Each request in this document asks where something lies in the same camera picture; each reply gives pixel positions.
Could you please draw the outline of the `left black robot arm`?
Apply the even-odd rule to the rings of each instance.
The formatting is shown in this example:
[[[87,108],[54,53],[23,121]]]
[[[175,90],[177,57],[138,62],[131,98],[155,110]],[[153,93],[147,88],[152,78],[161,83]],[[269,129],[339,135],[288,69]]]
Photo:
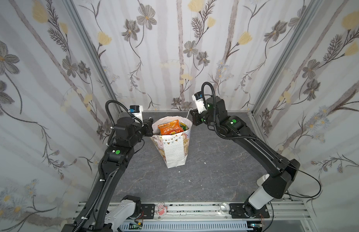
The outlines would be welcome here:
[[[135,145],[144,137],[153,136],[153,119],[135,116],[121,102],[108,100],[106,112],[111,121],[108,147],[98,164],[98,180],[73,223],[65,224],[64,232],[118,232],[128,218],[143,215],[139,197],[125,196],[117,208],[108,210],[119,180],[135,155]]]

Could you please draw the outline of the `green Fox's candy bag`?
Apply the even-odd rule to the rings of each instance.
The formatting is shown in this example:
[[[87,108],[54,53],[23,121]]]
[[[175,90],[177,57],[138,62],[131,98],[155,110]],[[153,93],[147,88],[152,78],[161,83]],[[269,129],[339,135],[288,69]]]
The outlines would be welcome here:
[[[189,129],[189,127],[186,124],[182,123],[182,122],[180,122],[179,125],[184,131],[187,131]]]

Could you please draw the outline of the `white paper bag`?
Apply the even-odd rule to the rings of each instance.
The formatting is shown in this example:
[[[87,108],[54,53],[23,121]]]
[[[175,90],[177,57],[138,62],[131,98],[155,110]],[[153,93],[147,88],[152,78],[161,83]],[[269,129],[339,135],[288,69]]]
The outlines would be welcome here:
[[[163,135],[159,126],[173,121],[178,121],[180,127],[185,125],[186,129],[175,134]],[[192,125],[191,120],[182,116],[166,116],[153,123],[153,136],[150,139],[162,156],[167,168],[185,165],[189,154]]]

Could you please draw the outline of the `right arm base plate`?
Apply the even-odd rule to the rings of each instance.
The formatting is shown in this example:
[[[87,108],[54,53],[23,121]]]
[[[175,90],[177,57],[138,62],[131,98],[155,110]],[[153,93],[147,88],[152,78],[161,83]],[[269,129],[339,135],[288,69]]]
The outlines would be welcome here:
[[[229,204],[229,214],[232,219],[240,219],[240,218],[270,218],[270,214],[266,206],[263,206],[261,209],[255,209],[251,205],[244,203],[232,203]]]

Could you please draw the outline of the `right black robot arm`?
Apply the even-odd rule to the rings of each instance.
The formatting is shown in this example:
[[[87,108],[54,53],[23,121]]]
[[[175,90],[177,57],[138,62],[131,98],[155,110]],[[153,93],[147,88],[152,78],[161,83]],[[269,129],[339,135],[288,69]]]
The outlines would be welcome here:
[[[256,217],[267,203],[281,199],[300,172],[300,163],[289,160],[273,150],[237,116],[230,116],[225,101],[216,96],[210,82],[193,95],[197,108],[190,110],[193,125],[205,124],[210,131],[224,140],[230,140],[245,149],[267,171],[268,178],[254,191],[238,210],[246,218]]]

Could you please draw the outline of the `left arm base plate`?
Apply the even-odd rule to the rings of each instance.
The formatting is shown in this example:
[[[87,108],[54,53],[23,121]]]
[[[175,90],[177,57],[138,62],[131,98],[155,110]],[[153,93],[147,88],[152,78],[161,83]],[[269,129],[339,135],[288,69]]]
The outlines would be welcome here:
[[[135,220],[146,220],[146,219],[154,219],[155,215],[155,204],[142,204],[140,208],[140,212],[137,216],[134,216]]]

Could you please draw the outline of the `orange chip bag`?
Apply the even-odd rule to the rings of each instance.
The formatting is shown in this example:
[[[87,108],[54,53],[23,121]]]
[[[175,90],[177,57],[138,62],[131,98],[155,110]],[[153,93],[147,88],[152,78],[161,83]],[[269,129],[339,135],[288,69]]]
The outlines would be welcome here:
[[[158,126],[161,135],[174,135],[177,133],[184,132],[181,127],[179,120],[174,120],[168,123],[164,123]]]

